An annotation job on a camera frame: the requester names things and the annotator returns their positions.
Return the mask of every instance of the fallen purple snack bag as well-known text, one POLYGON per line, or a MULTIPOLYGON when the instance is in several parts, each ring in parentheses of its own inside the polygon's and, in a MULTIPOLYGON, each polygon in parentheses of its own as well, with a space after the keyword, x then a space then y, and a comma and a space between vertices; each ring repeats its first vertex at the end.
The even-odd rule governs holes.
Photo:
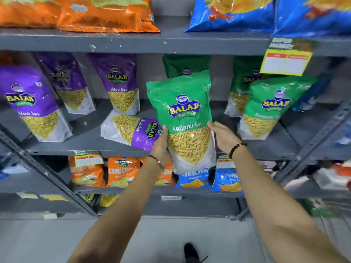
POLYGON ((63 142, 72 136, 69 124, 35 67, 0 66, 0 93, 39 141, 63 142))
POLYGON ((70 114, 90 114, 95 110, 79 63, 72 53, 34 52, 33 56, 70 114))
POLYGON ((135 115, 140 111, 134 54, 87 54, 103 82, 113 110, 135 115))
POLYGON ((101 125, 105 139, 151 152, 155 141, 162 134, 156 119, 140 118, 111 111, 101 125))

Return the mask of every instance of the person's left hand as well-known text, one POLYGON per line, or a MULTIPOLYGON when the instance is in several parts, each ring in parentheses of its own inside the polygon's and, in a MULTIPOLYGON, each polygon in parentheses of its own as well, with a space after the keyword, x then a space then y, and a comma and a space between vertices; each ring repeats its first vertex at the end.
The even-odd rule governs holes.
POLYGON ((162 134, 156 140, 151 155, 158 159, 162 165, 165 167, 169 163, 170 155, 167 150, 167 136, 168 136, 168 128, 163 125, 162 126, 162 134))

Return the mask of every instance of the person's right hand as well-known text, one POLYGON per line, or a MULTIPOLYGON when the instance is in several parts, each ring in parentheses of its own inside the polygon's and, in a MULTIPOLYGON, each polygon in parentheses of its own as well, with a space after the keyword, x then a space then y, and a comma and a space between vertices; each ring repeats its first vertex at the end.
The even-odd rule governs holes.
POLYGON ((217 146, 226 154, 229 154, 236 144, 240 144, 242 142, 241 139, 232 132, 232 130, 221 123, 211 123, 208 121, 207 126, 211 131, 216 133, 217 146))

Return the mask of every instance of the hand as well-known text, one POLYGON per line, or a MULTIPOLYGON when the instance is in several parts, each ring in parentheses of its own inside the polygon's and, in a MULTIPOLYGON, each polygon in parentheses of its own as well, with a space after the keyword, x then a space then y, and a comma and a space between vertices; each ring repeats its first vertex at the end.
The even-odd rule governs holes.
POLYGON ((163 125, 162 134, 156 140, 151 151, 151 155, 160 161, 162 167, 165 167, 169 163, 170 159, 169 152, 167 150, 167 135, 168 128, 165 125, 163 125))
POLYGON ((208 128, 216 133, 217 146, 226 154, 229 154, 236 144, 242 141, 227 126, 218 122, 207 122, 208 128))

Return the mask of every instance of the blue chip bag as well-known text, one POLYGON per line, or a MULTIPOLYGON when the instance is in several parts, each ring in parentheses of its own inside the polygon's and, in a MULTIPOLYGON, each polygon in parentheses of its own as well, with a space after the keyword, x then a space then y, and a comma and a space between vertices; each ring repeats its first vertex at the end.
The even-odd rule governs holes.
POLYGON ((273 30, 273 0, 196 0, 185 32, 273 30))
POLYGON ((229 159, 228 155, 221 155, 217 160, 217 168, 211 191, 244 193, 243 187, 237 176, 234 162, 229 159))
POLYGON ((186 172, 179 175, 179 181, 175 186, 187 188, 209 187, 208 185, 208 168, 186 172))
POLYGON ((274 36, 351 33, 351 0, 277 0, 275 10, 274 36))

